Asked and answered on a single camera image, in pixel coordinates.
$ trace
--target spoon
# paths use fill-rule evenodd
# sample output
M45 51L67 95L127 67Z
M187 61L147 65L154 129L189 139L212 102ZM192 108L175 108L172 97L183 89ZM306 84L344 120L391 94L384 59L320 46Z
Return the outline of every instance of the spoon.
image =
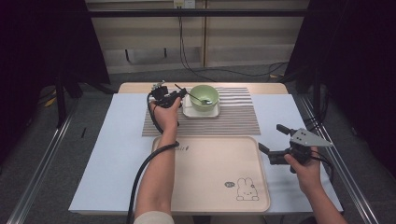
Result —
M187 94L188 94L189 96L192 96L193 98L197 99L199 102L201 102L201 105L212 105L212 104L213 104L210 100L200 100L200 99L198 99L197 97L195 97L195 96L189 94L188 92L187 92Z

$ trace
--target table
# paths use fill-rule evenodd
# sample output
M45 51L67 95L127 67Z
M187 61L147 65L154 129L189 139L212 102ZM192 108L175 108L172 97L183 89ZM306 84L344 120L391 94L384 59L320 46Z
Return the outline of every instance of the table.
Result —
M177 84L192 87L203 83ZM206 84L223 88L247 88L261 128L261 135L252 137L273 150L283 150L289 146L290 137L276 130L278 123L292 129L304 127L292 96L287 94L282 84ZM173 83L166 83L166 85L171 87ZM146 113L145 99L151 86L152 83L125 83L121 85L119 94L113 97L90 161L70 205L70 211L83 215L126 214L135 173L141 161L149 154L154 139L141 136L142 118ZM132 152L131 148L146 149ZM308 200L299 189L296 176L290 173L289 166L270 165L264 154L262 154L262 163L271 198L271 205L265 212L266 215L312 212ZM337 209L342 211L341 204L323 167L321 181Z

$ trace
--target wooden table edge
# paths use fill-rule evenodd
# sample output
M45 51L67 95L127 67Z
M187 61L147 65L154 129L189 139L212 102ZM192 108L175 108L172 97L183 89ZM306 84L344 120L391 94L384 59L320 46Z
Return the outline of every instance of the wooden table edge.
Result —
M125 82L121 84L119 93L149 93L152 82ZM246 83L246 82L178 82L180 87L193 87L196 85L209 85L213 87L241 88L246 87L251 94L289 94L282 83ZM166 82L168 88L175 87L175 82Z

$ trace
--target hand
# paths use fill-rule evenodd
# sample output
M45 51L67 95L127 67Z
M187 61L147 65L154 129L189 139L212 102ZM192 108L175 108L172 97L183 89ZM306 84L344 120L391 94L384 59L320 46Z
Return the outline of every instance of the hand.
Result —
M311 150L317 152L318 148L311 147ZM285 155L285 160L296 171L300 189L305 195L323 189L320 182L320 161L310 160L308 163L301 165L290 154Z
M150 102L151 111L164 132L177 128L177 109L180 105L180 101L181 98L177 97L173 105L169 108L162 108L155 105L154 102Z

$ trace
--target electrical cord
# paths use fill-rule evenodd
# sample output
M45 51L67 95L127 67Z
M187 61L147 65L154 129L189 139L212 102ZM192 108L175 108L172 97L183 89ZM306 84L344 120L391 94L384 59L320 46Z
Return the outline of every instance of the electrical cord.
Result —
M332 163L323 154L312 150L311 152L316 153L320 156L320 158L311 156L312 160L321 161L330 168L330 173L328 173L328 175L329 175L330 183L332 183L334 179L334 167L332 166Z
M193 70L190 68L190 65L187 61L187 57L186 57L186 51L184 48L184 38L183 38L183 21L181 19L181 17L178 17L178 24L179 24L179 35L180 35L180 51L179 51L179 56L180 56L180 60L181 63L183 64L183 67L185 69L187 69L188 71L193 72L196 76L216 82L216 80L209 78L209 77L204 77L201 76L197 73L199 72L205 72L205 71L222 71L222 72L229 72L229 73L234 73L237 75L241 75L241 76L245 76L245 77L263 77L263 76L268 76L267 81L269 80L271 73L275 72L277 69L279 69L281 66L283 66L284 64L287 64L289 62L283 62L283 63L272 63L270 64L269 68L268 68L268 72L263 73L263 74L257 74L257 75L252 75L252 74L246 74L246 73L241 73L241 72L236 72L236 71L232 71L232 70L227 70L227 69L220 69L220 68L206 68L206 69L200 69L200 70ZM275 69L271 70L272 66L279 64L279 66L277 66Z
M318 128L323 120L325 120L326 118L326 114L327 114L327 109L329 107L329 99L330 99L330 93L329 91L326 91L326 95L324 98L324 104L322 106L322 108L320 109L320 112L318 114L316 114L313 118L309 118L309 119L304 119L305 122L305 127L309 126L309 125L314 125L311 129L309 129L309 132L312 132L314 129Z
M132 192L131 192L131 201L129 201L129 209L128 209L128 216L126 218L126 224L130 224L131 220L134 219L132 216L132 213L134 211L134 196L136 195L136 190L137 190L137 184L139 183L140 176L142 175L143 171L145 170L146 166L149 164L149 162L156 157L158 154L165 152L168 149L178 147L179 142L176 141L174 144L167 145L164 147L160 147L157 150L153 151L142 163L140 166L139 170L137 171L136 177L134 178L134 185L132 186Z
M181 63L183 64L183 67L189 71L191 71L192 73L194 73L196 76L207 79L209 81L212 82L216 82L214 79L209 78L209 77L204 77L201 75L198 75L197 73L195 73L189 66L189 63L187 62L187 57L186 57L186 51L184 50L184 38L183 38L183 21L181 19L181 17L178 17L178 26L179 26L179 33L180 33L180 50L179 50L179 54L180 54L180 60Z

